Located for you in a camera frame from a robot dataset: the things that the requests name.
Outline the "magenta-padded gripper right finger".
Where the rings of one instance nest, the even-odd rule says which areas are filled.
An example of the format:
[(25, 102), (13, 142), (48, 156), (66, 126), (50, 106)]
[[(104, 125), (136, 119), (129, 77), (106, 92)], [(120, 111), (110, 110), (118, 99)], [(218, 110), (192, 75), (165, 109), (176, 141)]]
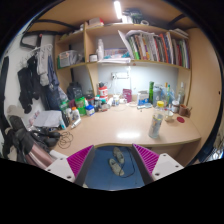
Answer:
[(137, 144), (132, 145), (131, 153), (145, 185), (183, 169), (183, 166), (167, 153), (157, 154)]

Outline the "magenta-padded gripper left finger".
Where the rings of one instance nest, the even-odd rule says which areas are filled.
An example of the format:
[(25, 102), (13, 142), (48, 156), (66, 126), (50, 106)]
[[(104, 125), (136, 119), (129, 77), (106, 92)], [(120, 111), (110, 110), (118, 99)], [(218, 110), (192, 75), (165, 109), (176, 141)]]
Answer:
[(52, 156), (55, 161), (46, 168), (46, 171), (81, 187), (87, 186), (85, 183), (86, 175), (95, 156), (93, 145), (68, 157), (56, 151), (52, 153)]

